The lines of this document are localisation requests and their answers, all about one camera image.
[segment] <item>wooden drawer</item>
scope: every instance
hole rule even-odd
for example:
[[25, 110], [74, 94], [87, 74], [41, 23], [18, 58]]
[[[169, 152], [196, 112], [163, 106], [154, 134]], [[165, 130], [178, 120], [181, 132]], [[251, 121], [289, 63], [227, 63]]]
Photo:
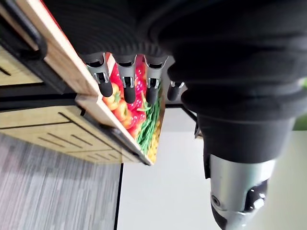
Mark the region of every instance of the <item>wooden drawer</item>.
[[[0, 113], [0, 132], [95, 163], [140, 162], [80, 113], [77, 106], [4, 112]], [[18, 125], [11, 120], [19, 121]]]
[[42, 82], [0, 46], [0, 86]]

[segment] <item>wooden panel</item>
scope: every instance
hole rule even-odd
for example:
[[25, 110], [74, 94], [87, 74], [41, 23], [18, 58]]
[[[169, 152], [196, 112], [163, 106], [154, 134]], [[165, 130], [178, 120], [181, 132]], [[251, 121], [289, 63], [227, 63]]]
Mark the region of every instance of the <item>wooden panel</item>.
[[67, 107], [52, 106], [31, 110], [2, 112], [0, 113], [0, 128], [68, 122], [68, 119], [58, 114], [58, 111]]
[[[77, 93], [95, 95], [100, 94], [96, 81], [87, 70], [85, 64], [79, 58], [70, 42], [55, 24], [45, 6], [40, 0], [17, 0], [16, 3], [28, 16], [31, 22], [44, 36], [48, 52], [44, 58], [56, 73]], [[24, 36], [25, 32], [16, 21], [3, 9], [0, 14], [11, 26], [31, 45], [36, 48], [29, 36]]]
[[140, 145], [129, 134], [129, 132], [124, 128], [124, 126], [120, 123], [120, 121], [116, 119], [116, 117], [108, 109], [106, 104], [102, 102], [101, 99], [99, 98], [96, 99], [94, 97], [88, 97], [83, 95], [77, 95], [76, 102], [101, 124], [117, 127], [138, 150], [141, 149]]
[[42, 82], [27, 67], [0, 46], [0, 86]]
[[[1, 123], [6, 123], [8, 119], [12, 124], [11, 118], [18, 119], [20, 115], [23, 116], [20, 124], [31, 124], [19, 127], [14, 124], [14, 127], [2, 128], [0, 132], [95, 163], [140, 162], [87, 122], [80, 113], [77, 106], [53, 106], [0, 113], [0, 116], [5, 114], [0, 117]], [[35, 114], [40, 123], [35, 123], [35, 119], [31, 117]], [[48, 121], [57, 119], [58, 123], [47, 123], [44, 117], [49, 117]]]

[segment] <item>gray carpet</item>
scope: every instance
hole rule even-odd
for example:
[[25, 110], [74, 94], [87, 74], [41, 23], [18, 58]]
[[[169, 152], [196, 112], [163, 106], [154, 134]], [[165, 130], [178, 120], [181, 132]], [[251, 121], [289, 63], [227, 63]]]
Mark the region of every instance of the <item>gray carpet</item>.
[[119, 174], [0, 134], [0, 230], [113, 230]]

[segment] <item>white wall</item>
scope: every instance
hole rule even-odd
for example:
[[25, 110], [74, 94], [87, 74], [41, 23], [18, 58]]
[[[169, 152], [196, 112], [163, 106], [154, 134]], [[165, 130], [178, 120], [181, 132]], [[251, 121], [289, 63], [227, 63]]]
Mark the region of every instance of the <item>white wall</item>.
[[[174, 119], [169, 115], [166, 121]], [[211, 213], [210, 180], [204, 179], [203, 142], [193, 138], [194, 126], [190, 132], [166, 132], [167, 126], [156, 165], [124, 166], [118, 230], [218, 230]], [[306, 132], [292, 134], [272, 176], [266, 206], [247, 230], [306, 229], [306, 141]]]
[[181, 108], [165, 110], [163, 132], [189, 132], [194, 134], [195, 122]]

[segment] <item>drawer handle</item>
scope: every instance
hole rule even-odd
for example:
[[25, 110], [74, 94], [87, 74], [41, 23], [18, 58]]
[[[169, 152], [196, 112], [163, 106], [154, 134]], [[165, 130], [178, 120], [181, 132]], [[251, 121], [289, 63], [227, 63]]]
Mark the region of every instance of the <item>drawer handle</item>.
[[102, 155], [100, 155], [100, 154], [98, 154], [98, 153], [95, 153], [95, 155], [98, 156], [98, 157], [101, 157], [102, 159], [105, 159], [105, 160], [107, 160], [107, 161], [110, 160], [109, 158], [107, 158], [107, 157], [105, 157], [105, 156], [102, 156]]
[[57, 145], [57, 146], [59, 146], [59, 147], [65, 148], [65, 146], [60, 145], [60, 144], [58, 144], [58, 143], [55, 143], [55, 142], [53, 142], [53, 141], [51, 141], [51, 140], [48, 140], [48, 139], [45, 139], [45, 138], [42, 138], [42, 137], [38, 137], [38, 139], [43, 140], [43, 141], [45, 141], [45, 142], [48, 142], [48, 143], [50, 143], [50, 144], [54, 144], [54, 145]]
[[87, 142], [86, 140], [83, 140], [82, 138], [77, 137], [77, 136], [76, 136], [76, 135], [74, 135], [74, 134], [71, 134], [71, 136], [72, 136], [73, 138], [78, 139], [79, 141], [84, 142], [85, 144], [88, 144], [88, 145], [90, 145], [90, 146], [93, 146], [93, 145], [92, 145], [90, 142]]
[[64, 142], [66, 142], [66, 143], [69, 143], [69, 144], [71, 144], [71, 145], [73, 145], [73, 146], [75, 146], [75, 147], [78, 147], [78, 148], [80, 148], [80, 149], [83, 149], [81, 146], [76, 145], [75, 143], [72, 143], [72, 142], [69, 141], [69, 140], [65, 140], [65, 139], [63, 139], [63, 138], [60, 138], [60, 137], [58, 137], [57, 135], [54, 135], [54, 134], [52, 134], [52, 133], [47, 133], [47, 134], [50, 135], [50, 136], [52, 136], [52, 137], [54, 137], [54, 138], [56, 138], [56, 139], [62, 140], [62, 141], [64, 141]]
[[113, 157], [114, 159], [118, 159], [116, 156], [112, 155], [111, 153], [109, 153], [110, 157]]
[[24, 12], [19, 8], [14, 0], [5, 0], [3, 6], [11, 16], [21, 25], [36, 43], [38, 50], [20, 50], [20, 57], [30, 60], [42, 60], [47, 54], [47, 44], [44, 37], [39, 33]]
[[5, 75], [11, 76], [11, 74], [8, 71], [6, 71], [5, 69], [1, 68], [1, 66], [0, 66], [0, 71], [2, 73], [4, 73]]

